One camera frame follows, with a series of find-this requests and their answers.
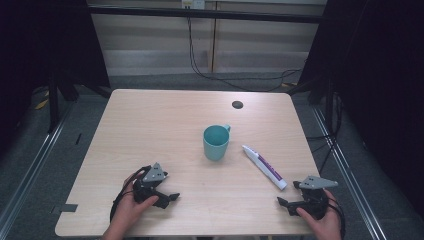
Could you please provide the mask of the person's right hand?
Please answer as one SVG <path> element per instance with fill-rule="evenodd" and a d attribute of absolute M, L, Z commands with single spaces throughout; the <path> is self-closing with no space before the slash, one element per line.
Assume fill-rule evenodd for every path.
<path fill-rule="evenodd" d="M 317 240 L 342 240 L 341 217 L 337 212 L 335 197 L 328 190 L 325 190 L 325 193 L 329 198 L 330 207 L 326 209 L 322 219 L 316 220 L 302 208 L 297 208 L 296 212 L 308 224 Z"/>

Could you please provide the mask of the metal floor rail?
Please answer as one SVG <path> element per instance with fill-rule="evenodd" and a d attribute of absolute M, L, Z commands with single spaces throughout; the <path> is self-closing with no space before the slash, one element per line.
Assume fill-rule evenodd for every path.
<path fill-rule="evenodd" d="M 47 158 L 50 155 L 53 147 L 55 146 L 58 138 L 61 135 L 62 129 L 66 120 L 69 118 L 70 113 L 74 108 L 74 103 L 71 102 L 64 110 L 62 117 L 59 119 L 57 125 L 46 135 L 43 144 L 39 148 L 37 154 L 33 158 L 31 165 L 21 178 L 19 185 L 13 193 L 11 199 L 8 201 L 4 210 L 0 213 L 0 239 L 5 239 L 8 232 L 13 226 L 32 186 L 34 185 L 38 175 L 41 172 Z"/>
<path fill-rule="evenodd" d="M 355 202 L 355 205 L 368 229 L 373 240 L 388 240 L 384 233 L 380 221 L 377 219 L 371 205 L 366 199 L 340 145 L 335 137 L 330 136 L 330 132 L 325 126 L 325 117 L 320 109 L 313 107 L 313 113 L 321 132 L 324 134 L 326 144 L 330 147 L 332 154 L 347 188 Z"/>

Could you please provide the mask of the person's left hand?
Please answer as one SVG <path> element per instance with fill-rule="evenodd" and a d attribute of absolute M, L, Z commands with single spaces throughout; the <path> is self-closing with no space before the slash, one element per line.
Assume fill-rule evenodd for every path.
<path fill-rule="evenodd" d="M 112 226 L 125 227 L 127 231 L 139 220 L 142 213 L 158 200 L 157 196 L 152 196 L 142 203 L 137 203 L 134 200 L 134 194 L 130 193 L 132 187 L 133 180 L 128 177 L 124 181 L 124 196 L 118 203 L 110 223 Z"/>

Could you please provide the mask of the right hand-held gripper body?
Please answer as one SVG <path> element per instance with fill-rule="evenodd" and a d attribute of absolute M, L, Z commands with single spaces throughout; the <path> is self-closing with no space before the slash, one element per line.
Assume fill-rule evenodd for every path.
<path fill-rule="evenodd" d="M 315 219 L 322 219 L 325 216 L 329 198 L 324 192 L 325 188 L 337 187 L 338 182 L 317 176 L 308 176 L 300 181 L 302 201 L 289 202 L 287 210 L 291 216 L 298 216 L 297 208 L 302 208 Z"/>

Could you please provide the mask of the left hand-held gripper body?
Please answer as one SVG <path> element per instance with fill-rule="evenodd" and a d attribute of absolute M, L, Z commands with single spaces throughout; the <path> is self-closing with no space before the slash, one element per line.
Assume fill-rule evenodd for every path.
<path fill-rule="evenodd" d="M 134 199 L 137 203 L 144 202 L 152 196 L 157 196 L 158 200 L 154 203 L 155 207 L 166 209 L 170 203 L 168 195 L 156 190 L 166 177 L 159 163 L 145 166 L 141 169 L 142 174 L 138 176 L 133 183 Z"/>

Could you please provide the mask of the teal cup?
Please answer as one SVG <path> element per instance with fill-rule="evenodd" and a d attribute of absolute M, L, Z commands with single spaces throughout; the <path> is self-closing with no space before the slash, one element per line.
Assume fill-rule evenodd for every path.
<path fill-rule="evenodd" d="M 203 132 L 204 154 L 211 161 L 221 160 L 230 139 L 230 125 L 211 125 Z"/>

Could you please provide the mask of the white wall power outlet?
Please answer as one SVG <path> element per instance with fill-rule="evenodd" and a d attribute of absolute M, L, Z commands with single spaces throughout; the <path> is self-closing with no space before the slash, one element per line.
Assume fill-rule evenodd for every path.
<path fill-rule="evenodd" d="M 205 0 L 181 0 L 183 9 L 204 10 Z"/>

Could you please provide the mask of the white purple toothpaste tube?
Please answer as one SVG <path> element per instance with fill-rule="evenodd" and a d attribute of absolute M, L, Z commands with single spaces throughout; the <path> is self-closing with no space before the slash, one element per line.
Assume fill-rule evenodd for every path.
<path fill-rule="evenodd" d="M 280 189 L 284 190 L 287 182 L 257 151 L 247 145 L 242 146 L 248 158 Z"/>

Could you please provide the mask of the black metal stand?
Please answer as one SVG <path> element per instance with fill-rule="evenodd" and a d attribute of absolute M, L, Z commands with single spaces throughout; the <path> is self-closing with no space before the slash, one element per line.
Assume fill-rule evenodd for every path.
<path fill-rule="evenodd" d="M 52 72 L 49 76 L 49 110 L 50 110 L 50 125 L 49 133 L 52 133 L 60 119 L 59 105 L 58 105 L 58 83 L 55 77 L 55 73 Z"/>

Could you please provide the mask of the black tape strip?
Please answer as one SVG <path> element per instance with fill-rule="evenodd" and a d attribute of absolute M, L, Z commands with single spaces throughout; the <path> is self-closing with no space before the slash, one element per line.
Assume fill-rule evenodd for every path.
<path fill-rule="evenodd" d="M 62 204 L 54 206 L 51 210 L 51 214 L 61 214 L 62 212 L 75 212 L 77 210 L 77 204 Z"/>

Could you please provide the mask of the black horizontal bar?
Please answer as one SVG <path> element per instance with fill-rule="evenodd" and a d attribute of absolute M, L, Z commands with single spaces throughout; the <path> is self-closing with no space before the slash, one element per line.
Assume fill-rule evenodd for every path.
<path fill-rule="evenodd" d="M 308 24 L 319 24 L 323 21 L 326 21 L 326 18 L 322 16 L 313 16 L 313 15 L 251 13 L 251 12 L 235 12 L 235 11 L 221 11 L 221 10 L 142 8 L 142 7 L 125 7 L 125 6 L 98 5 L 98 4 L 89 4 L 88 9 L 92 14 L 110 14 L 110 15 L 249 20 L 249 21 L 290 22 L 290 23 L 308 23 Z"/>

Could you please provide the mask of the black curtain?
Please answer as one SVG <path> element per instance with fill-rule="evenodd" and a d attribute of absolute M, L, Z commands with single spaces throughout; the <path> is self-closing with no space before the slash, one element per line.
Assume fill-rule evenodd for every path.
<path fill-rule="evenodd" d="M 0 156 L 36 88 L 73 101 L 77 85 L 110 96 L 87 0 L 0 0 Z"/>
<path fill-rule="evenodd" d="M 299 79 L 338 92 L 367 148 L 424 218 L 424 0 L 327 0 Z"/>

